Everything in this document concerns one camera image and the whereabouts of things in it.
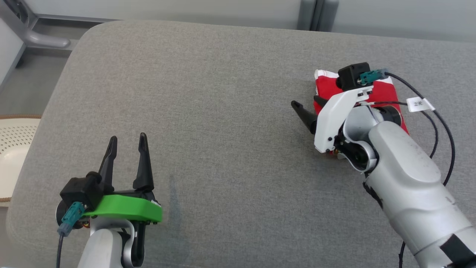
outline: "teal connector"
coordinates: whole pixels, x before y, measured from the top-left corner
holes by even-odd
[[[370,72],[365,72],[360,75],[360,79],[357,81],[361,85],[370,84],[376,80],[385,79],[388,75],[385,74],[388,72],[387,69],[373,70]]]
[[[61,219],[63,223],[59,226],[57,232],[67,237],[74,224],[83,216],[84,210],[85,208],[80,202],[74,202],[63,216],[63,219]]]

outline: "beige basket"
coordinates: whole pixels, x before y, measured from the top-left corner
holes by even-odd
[[[0,206],[9,206],[41,115],[0,115]]]

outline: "silver robotic arm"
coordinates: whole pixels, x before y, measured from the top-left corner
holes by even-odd
[[[365,174],[364,188],[421,268],[476,268],[476,230],[441,183],[437,165],[400,127],[393,106],[373,108],[365,102],[373,86],[358,79],[369,71],[367,63],[341,69],[343,92],[318,116],[295,101],[291,105],[315,134],[318,151],[346,158]]]

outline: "green plastic part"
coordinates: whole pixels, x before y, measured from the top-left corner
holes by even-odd
[[[110,195],[102,198],[95,211],[86,212],[83,215],[154,223],[162,221],[162,208],[143,198]]]

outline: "gray floor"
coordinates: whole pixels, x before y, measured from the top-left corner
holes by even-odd
[[[35,31],[52,36],[80,39],[94,22],[40,19]],[[13,70],[0,91],[0,115],[43,114],[68,60],[70,51],[27,48],[23,64]],[[7,208],[0,207],[0,267],[34,268],[9,241],[5,219]]]

